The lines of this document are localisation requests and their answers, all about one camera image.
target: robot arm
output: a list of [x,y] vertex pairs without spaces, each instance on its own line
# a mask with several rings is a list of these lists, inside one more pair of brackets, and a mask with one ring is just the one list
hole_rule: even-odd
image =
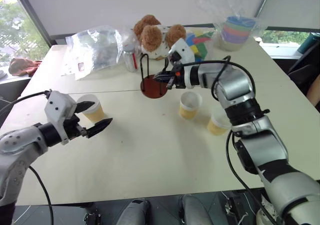
[[51,91],[47,93],[45,113],[48,123],[8,132],[0,137],[0,220],[11,224],[22,182],[28,167],[58,143],[83,136],[90,138],[104,130],[112,118],[104,119],[86,129],[78,122],[80,113],[94,102],[76,103],[69,95]]
[[233,134],[240,138],[234,148],[244,169],[260,176],[279,216],[287,224],[320,224],[320,185],[289,165],[287,149],[265,115],[269,111],[262,111],[255,99],[253,81],[223,60],[197,64],[183,39],[172,46],[169,59],[173,69],[164,69],[154,79],[167,83],[168,89],[211,89],[231,122]]

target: clear plastic bag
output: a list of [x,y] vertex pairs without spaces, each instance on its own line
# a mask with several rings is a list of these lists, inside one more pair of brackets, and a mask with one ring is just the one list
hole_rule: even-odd
[[213,28],[186,27],[185,41],[194,53],[195,61],[214,59]]
[[259,37],[263,22],[243,9],[244,0],[197,0],[197,5],[212,17],[217,28],[215,41],[222,49],[240,49],[249,37]]
[[84,30],[65,40],[76,80],[115,66],[123,51],[119,31],[107,25]]

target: black cable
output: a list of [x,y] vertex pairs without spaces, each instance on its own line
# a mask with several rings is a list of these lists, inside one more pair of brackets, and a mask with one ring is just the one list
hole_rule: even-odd
[[[195,62],[185,63],[182,66],[186,67],[186,66],[199,65],[199,64],[224,64],[225,62],[226,62],[225,60],[195,61]],[[241,69],[249,77],[250,82],[252,84],[252,90],[253,90],[254,93],[256,93],[256,84],[255,84],[254,78],[252,77],[250,72],[247,69],[245,69],[243,66],[241,66],[241,65],[239,65],[239,64],[237,64],[235,62],[228,61],[227,64],[230,64],[230,65],[232,65],[234,67],[237,67],[237,68]]]
[[224,65],[223,65],[223,67],[221,68],[221,70],[220,70],[220,72],[218,73],[218,75],[215,77],[215,79],[214,79],[214,81],[213,81],[213,83],[212,83],[212,86],[211,86],[211,95],[212,95],[212,97],[213,97],[215,100],[217,100],[217,101],[219,101],[219,100],[218,100],[218,98],[217,98],[216,95],[215,95],[215,86],[216,86],[216,83],[218,82],[220,76],[222,75],[222,73],[224,72],[224,70],[227,68],[228,63],[230,62],[230,59],[231,59],[231,56],[230,56],[230,55],[226,56],[226,57],[223,59],[223,60],[225,60]]
[[7,104],[6,106],[4,106],[2,109],[0,109],[0,117],[3,115],[3,112],[8,109],[9,107],[23,101],[23,100],[26,100],[26,99],[29,99],[29,98],[32,98],[32,97],[35,97],[35,96],[39,96],[39,95],[47,95],[48,93],[50,93],[50,91],[41,91],[41,92],[37,92],[37,93],[34,93],[34,94],[30,94],[28,96],[24,96],[24,97],[21,97],[17,100],[14,100],[12,102],[10,102],[9,104]]
[[34,173],[34,175],[36,176],[36,178],[38,179],[43,191],[44,191],[44,194],[45,194],[45,197],[48,201],[48,206],[49,206],[49,211],[50,211],[50,220],[51,220],[51,225],[54,225],[54,211],[52,209],[52,204],[51,204],[51,201],[50,201],[50,197],[49,197],[49,194],[48,194],[48,191],[44,185],[44,183],[42,182],[39,174],[36,172],[36,170],[32,167],[32,166],[29,166],[29,169]]
[[233,173],[233,175],[238,179],[238,181],[244,186],[244,188],[248,191],[248,193],[250,194],[250,196],[252,197],[252,199],[260,206],[260,208],[262,209],[262,211],[264,212],[264,214],[267,216],[267,218],[271,221],[271,223],[273,225],[277,225],[277,222],[273,219],[273,217],[270,215],[270,213],[265,209],[265,207],[262,205],[262,203],[256,198],[256,196],[253,194],[253,192],[251,191],[251,189],[248,187],[248,185],[239,177],[239,175],[237,174],[237,172],[235,171],[231,160],[230,160],[230,155],[229,155],[229,142],[230,142],[230,137],[232,134],[232,142],[235,141],[235,136],[232,132],[232,130],[230,130],[227,138],[226,138],[226,142],[225,142],[225,154],[226,154],[226,160],[228,161],[229,167],[231,172]]
[[235,147],[235,134],[234,133],[232,133],[231,140],[232,140],[233,147]]

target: stacked colorful cups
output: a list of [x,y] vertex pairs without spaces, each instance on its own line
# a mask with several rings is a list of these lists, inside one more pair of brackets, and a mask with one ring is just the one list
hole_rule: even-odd
[[229,16],[221,31],[221,47],[228,51],[240,49],[255,25],[256,21],[251,18]]

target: white table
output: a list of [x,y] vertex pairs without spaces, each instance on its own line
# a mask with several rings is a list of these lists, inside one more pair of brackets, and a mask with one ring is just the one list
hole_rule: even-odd
[[[133,91],[140,89],[141,74],[128,72],[124,65],[111,69],[103,69],[90,74],[82,80],[75,81],[74,75],[61,76],[66,45],[54,45],[43,59],[41,66],[34,74],[22,96],[37,93],[40,90],[52,89],[61,93],[98,93],[115,91]],[[227,52],[214,49],[214,58],[223,59],[231,55],[231,61],[244,66],[254,77],[256,82],[287,81],[288,76],[269,55],[253,40],[239,51]],[[150,60],[150,74],[160,72],[164,67],[164,60]],[[144,62],[144,74],[147,74],[147,63]]]
[[[320,116],[289,81],[257,82],[257,100],[285,143],[296,169],[320,179]],[[225,155],[227,134],[206,129],[210,111],[219,106],[209,89],[196,87],[203,105],[194,120],[179,117],[180,95],[173,89],[160,99],[140,91],[99,92],[105,113],[113,121],[100,134],[56,145],[33,164],[54,204],[80,203],[243,189],[232,175]],[[72,94],[77,99],[81,94]],[[14,106],[1,134],[38,122],[45,123],[44,97]],[[80,114],[80,124],[92,124]],[[231,160],[251,188],[262,187],[246,172],[235,153]],[[34,175],[27,171],[19,205],[46,204]]]

